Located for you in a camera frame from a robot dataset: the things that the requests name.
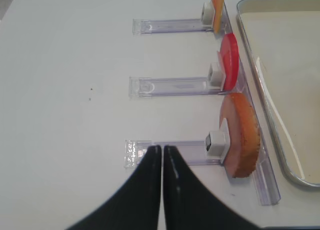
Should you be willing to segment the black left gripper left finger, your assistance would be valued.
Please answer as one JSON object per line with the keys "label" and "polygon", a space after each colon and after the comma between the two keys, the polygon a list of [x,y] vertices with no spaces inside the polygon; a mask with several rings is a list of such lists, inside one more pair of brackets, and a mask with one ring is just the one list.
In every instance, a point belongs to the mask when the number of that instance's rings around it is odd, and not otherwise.
{"label": "black left gripper left finger", "polygon": [[69,229],[157,229],[162,184],[162,148],[150,146],[123,186]]}

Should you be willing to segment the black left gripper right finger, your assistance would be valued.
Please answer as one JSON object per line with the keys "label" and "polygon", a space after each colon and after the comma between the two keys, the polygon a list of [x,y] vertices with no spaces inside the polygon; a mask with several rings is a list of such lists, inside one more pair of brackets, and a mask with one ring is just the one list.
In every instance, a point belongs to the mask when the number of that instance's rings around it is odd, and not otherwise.
{"label": "black left gripper right finger", "polygon": [[163,149],[163,204],[167,229],[258,229],[214,196],[178,149]]}

